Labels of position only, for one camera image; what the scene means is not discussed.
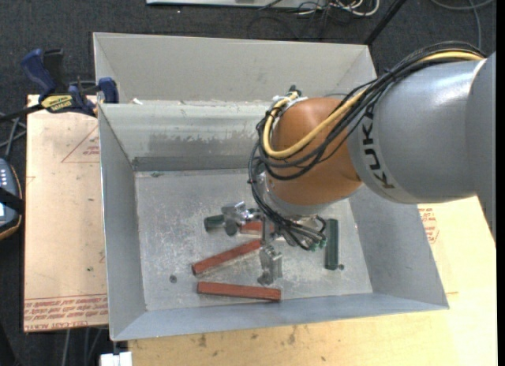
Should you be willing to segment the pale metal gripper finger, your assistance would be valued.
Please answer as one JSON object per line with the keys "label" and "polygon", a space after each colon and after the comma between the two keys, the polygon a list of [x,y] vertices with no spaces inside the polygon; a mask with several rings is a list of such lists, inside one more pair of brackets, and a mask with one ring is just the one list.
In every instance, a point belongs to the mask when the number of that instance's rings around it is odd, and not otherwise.
{"label": "pale metal gripper finger", "polygon": [[221,211],[228,236],[234,236],[241,227],[257,219],[257,210],[247,208],[244,201],[227,204],[221,208]]}
{"label": "pale metal gripper finger", "polygon": [[257,281],[261,285],[271,285],[282,277],[282,253],[276,252],[272,246],[260,249],[260,264],[262,275]]}

